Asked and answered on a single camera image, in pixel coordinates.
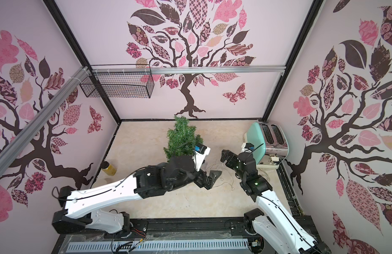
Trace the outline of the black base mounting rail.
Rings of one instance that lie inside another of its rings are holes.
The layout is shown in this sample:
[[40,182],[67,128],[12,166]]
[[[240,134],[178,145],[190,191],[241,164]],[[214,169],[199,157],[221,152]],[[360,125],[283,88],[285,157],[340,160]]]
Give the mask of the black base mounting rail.
[[54,254],[65,254],[71,242],[193,240],[193,239],[246,239],[250,254],[275,254],[266,240],[247,230],[243,217],[229,218],[173,218],[132,219],[130,231],[109,234],[100,230],[85,229],[77,233],[62,234],[53,248]]

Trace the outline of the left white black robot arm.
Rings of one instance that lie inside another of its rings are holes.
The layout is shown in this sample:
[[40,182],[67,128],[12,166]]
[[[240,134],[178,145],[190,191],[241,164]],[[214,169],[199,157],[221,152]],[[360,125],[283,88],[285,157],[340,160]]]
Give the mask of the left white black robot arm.
[[172,157],[167,163],[143,167],[122,180],[100,187],[75,190],[65,186],[57,198],[62,209],[54,214],[52,226],[59,234],[85,229],[109,234],[130,231],[128,213],[112,213],[103,208],[163,196],[191,183],[211,189],[222,172],[212,170],[206,173],[201,169],[203,162],[203,155]]

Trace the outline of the yellow liquid jar black lid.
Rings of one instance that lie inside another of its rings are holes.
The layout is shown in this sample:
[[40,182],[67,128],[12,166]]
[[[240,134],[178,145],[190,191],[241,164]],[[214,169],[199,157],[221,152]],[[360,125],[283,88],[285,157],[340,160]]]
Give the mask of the yellow liquid jar black lid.
[[116,174],[116,168],[107,161],[103,161],[100,165],[101,170],[109,176]]

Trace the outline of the aluminium rail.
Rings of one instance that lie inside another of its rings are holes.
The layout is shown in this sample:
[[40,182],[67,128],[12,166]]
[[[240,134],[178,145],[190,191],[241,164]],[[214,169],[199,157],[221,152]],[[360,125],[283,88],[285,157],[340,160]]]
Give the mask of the aluminium rail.
[[49,102],[37,113],[32,121],[30,121],[15,139],[0,152],[0,177],[15,161],[17,156],[31,142],[40,129],[49,121],[50,117],[60,107],[63,101],[73,92],[73,90],[89,76],[89,69],[81,67],[70,77],[65,85],[49,100]]
[[100,68],[93,69],[94,74],[133,74],[144,73],[152,75],[170,74],[215,74],[215,73],[283,73],[285,66],[224,66],[224,67],[169,67],[169,68]]

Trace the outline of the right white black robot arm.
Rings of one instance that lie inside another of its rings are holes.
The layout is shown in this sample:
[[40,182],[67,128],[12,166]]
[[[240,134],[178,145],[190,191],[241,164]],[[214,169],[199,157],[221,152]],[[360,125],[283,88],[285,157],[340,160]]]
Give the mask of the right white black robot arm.
[[278,254],[330,254],[293,218],[279,201],[270,183],[258,173],[251,152],[238,155],[223,150],[220,161],[235,171],[240,186],[258,208],[245,214],[247,230],[263,237]]

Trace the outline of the aluminium rail left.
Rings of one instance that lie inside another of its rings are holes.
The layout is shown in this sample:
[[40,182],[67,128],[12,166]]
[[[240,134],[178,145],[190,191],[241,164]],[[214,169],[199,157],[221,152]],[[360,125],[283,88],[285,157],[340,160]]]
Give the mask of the aluminium rail left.
[[17,156],[31,142],[40,129],[49,121],[50,117],[60,107],[63,101],[73,92],[73,90],[89,76],[89,69],[81,67],[70,77],[65,85],[49,100],[49,102],[37,113],[32,121],[30,121],[15,139],[0,152],[0,177],[15,161]]

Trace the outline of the mint green chrome toaster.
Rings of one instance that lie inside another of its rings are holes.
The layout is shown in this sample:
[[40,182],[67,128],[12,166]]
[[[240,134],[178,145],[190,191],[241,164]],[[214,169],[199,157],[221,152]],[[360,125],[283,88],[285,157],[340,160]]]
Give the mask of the mint green chrome toaster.
[[262,170],[278,169],[289,154],[284,132],[273,123],[254,122],[244,133],[243,141],[255,146],[252,156]]

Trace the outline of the aluminium rail back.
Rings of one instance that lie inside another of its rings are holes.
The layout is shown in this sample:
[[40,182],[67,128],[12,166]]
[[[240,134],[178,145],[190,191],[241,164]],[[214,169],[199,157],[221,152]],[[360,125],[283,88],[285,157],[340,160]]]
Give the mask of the aluminium rail back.
[[170,74],[215,74],[215,73],[283,73],[285,66],[224,66],[224,67],[169,67],[169,68],[100,68],[93,69],[94,74],[133,74],[144,73],[152,75]]

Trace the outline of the small green christmas tree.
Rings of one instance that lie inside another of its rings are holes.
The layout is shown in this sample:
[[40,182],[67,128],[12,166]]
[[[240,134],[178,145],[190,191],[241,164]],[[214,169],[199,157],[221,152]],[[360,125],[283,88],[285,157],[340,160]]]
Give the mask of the small green christmas tree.
[[196,134],[196,126],[189,125],[189,119],[184,116],[174,116],[175,124],[173,129],[168,129],[167,147],[164,147],[164,152],[169,161],[172,157],[178,156],[192,156],[194,155],[194,148],[197,143],[203,144],[203,139],[199,134]]

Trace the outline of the string lights with star ornaments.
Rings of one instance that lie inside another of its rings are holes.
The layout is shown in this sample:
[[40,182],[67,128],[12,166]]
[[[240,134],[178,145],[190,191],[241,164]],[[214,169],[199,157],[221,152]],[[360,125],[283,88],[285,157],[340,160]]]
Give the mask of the string lights with star ornaments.
[[232,171],[221,162],[215,162],[210,166],[206,167],[206,171],[208,175],[212,171],[220,171],[221,175],[217,177],[216,182],[214,183],[212,188],[220,188],[223,187],[225,189],[233,192],[235,190],[235,179],[232,174]]

